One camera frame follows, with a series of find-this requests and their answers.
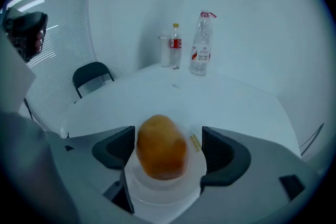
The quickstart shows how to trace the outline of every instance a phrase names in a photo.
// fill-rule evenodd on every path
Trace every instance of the red and white label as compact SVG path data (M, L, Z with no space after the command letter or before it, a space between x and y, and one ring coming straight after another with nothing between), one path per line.
M199 63L207 63L210 60L210 48L204 45L193 45L191 60Z
M182 46L182 40L181 39L171 39L170 40L170 47L174 49L180 49Z

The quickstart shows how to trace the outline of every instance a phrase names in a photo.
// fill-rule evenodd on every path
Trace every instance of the white wall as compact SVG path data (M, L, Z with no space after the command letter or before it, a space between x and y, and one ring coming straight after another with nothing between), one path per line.
M335 133L335 35L321 0L89 0L99 61L117 76L159 61L158 34L180 23L188 65L201 9L213 19L210 72L276 95L301 145L322 122L310 158Z

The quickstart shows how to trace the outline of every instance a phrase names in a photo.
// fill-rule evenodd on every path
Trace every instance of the black cable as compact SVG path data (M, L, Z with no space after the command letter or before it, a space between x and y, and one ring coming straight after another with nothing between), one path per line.
M31 117L31 120L34 121L34 119L33 119L33 115L31 114L31 111L30 111L30 108L29 108L29 106L28 106L28 102L27 102L26 98L23 100L23 102L25 103L25 106L26 106L26 108L28 109L28 112L29 112L29 115L30 115L30 117Z
M301 156L307 151L307 149L311 146L311 144L314 142L314 140L316 139L316 137L319 135L319 133L321 132L322 128L324 126L324 122L321 124L321 126L316 130L316 132L314 132L314 134L309 137L309 139L311 139L315 134L315 137L312 139L312 141L309 143L309 145L304 149L304 151L301 153Z

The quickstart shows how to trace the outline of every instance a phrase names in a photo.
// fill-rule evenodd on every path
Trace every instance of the red ribbon on bottle neck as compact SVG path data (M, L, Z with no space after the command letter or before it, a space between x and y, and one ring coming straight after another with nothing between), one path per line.
M215 14L213 14L212 12L201 12L201 17L213 17L216 18L217 16Z

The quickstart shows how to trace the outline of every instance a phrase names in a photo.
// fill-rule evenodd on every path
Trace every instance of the window blind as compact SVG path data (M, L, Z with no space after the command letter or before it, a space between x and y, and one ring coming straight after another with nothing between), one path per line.
M72 75L95 61L88 33L87 0L9 0L21 12L41 11L49 20L43 50L27 65L36 79L26 97L33 116L47 130L60 134L70 105L79 99ZM92 80L80 88L82 94L102 85ZM30 118L22 104L20 114Z

